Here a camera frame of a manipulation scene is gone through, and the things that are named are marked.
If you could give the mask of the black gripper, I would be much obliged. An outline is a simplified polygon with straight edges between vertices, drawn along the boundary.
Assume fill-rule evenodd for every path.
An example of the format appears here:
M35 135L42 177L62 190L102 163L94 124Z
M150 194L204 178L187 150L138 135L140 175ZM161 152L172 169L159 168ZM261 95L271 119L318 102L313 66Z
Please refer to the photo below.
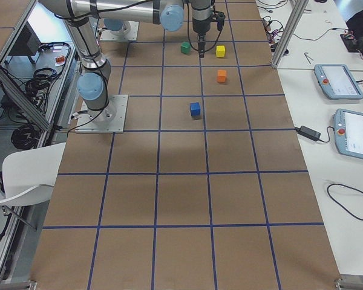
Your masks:
M204 58L205 55L205 34L211 26L211 6L192 6L192 27L198 35L198 55Z

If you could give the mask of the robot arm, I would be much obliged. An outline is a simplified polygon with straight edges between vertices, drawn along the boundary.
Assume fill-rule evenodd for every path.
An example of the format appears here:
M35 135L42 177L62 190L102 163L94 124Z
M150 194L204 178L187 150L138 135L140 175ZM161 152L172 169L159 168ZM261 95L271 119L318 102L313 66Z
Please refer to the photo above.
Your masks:
M187 18L192 19L192 29L197 34L197 48L200 58L207 51L206 34L211 23L216 23L221 33L225 15L215 8L214 1L99 1L97 15L104 19L147 22L161 25L164 30L177 31Z
M117 22L153 23L171 31L182 26L184 1L41 1L55 17L64 21L79 51L84 75L77 81L90 120L108 121L116 114L110 103L108 81L111 64L101 52L90 18Z

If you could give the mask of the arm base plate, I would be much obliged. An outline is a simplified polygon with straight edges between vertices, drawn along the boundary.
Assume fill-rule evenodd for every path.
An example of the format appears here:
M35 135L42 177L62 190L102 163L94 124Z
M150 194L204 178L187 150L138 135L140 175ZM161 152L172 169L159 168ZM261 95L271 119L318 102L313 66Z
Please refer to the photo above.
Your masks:
M111 95L108 106L99 116L97 116L98 112L95 111L80 114L75 132L81 134L123 133L128 98L126 94Z
M98 29L98 40L101 42L134 42L137 40L139 23L125 21L120 30L114 31L104 27Z

